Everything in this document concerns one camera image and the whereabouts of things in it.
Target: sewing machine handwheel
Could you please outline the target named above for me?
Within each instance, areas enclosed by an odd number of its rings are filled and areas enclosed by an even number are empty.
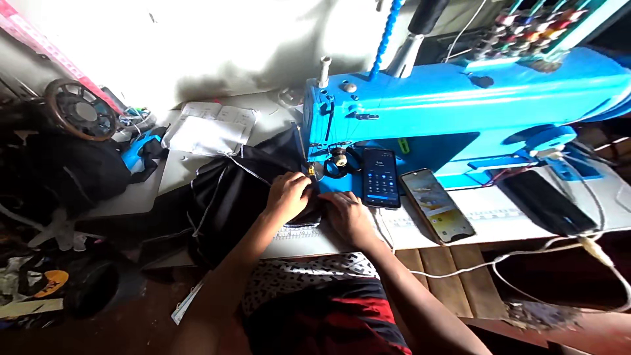
[[[55,125],[72,135],[105,141],[116,132],[116,112],[78,81],[57,79],[50,82],[44,100]]]
[[[347,160],[347,163],[344,165],[338,165],[337,163],[339,162],[338,160],[335,160],[334,157],[328,158],[327,160],[324,161],[323,165],[323,173],[324,176],[327,176],[331,179],[341,179],[343,177],[345,177],[347,174],[354,174],[356,172],[360,172],[363,169],[363,160],[362,158],[359,156],[359,154],[357,154],[357,152],[352,149],[351,147],[346,148],[345,151],[345,156],[350,155],[351,157],[353,157],[353,159],[355,159],[355,163],[357,164],[357,168],[353,167],[350,163],[350,161]],[[337,168],[338,173],[337,174],[333,174],[330,170],[329,170],[329,165],[333,165]]]

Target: smartphone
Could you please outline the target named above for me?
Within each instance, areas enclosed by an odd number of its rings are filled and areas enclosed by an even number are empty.
[[[596,229],[591,218],[536,171],[507,177],[500,188],[508,189],[526,207],[528,217],[537,219],[549,232],[575,236]]]
[[[401,207],[395,159],[392,150],[363,150],[363,200],[366,205],[389,209]]]
[[[475,235],[469,220],[430,169],[408,172],[400,179],[406,194],[441,241],[450,243]]]

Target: ruler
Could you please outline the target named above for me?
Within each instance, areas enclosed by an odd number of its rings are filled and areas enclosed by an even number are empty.
[[[308,238],[323,238],[326,237],[322,229],[317,227],[299,227],[299,228],[287,228],[282,227],[276,236],[275,241],[282,241],[288,239],[308,239]]]

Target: measuring tape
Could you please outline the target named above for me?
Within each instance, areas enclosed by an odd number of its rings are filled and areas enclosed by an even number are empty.
[[[45,54],[55,63],[61,65],[73,78],[89,91],[105,101],[118,114],[123,114],[114,101],[94,82],[83,74],[68,57],[66,57],[46,36],[26,21],[19,12],[5,0],[0,0],[0,27],[16,40],[24,43],[36,53]]]

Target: blue flexible lamp arm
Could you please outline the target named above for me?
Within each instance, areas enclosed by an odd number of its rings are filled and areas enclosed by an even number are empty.
[[[396,18],[399,16],[399,10],[401,10],[401,0],[392,0],[392,6],[390,7],[390,15],[386,21],[386,28],[384,34],[381,36],[381,43],[377,48],[377,56],[375,56],[375,63],[372,64],[372,69],[368,75],[368,81],[372,81],[375,75],[379,72],[379,66],[381,65],[381,56],[384,55],[390,42],[390,36],[392,35],[392,29],[396,23]]]

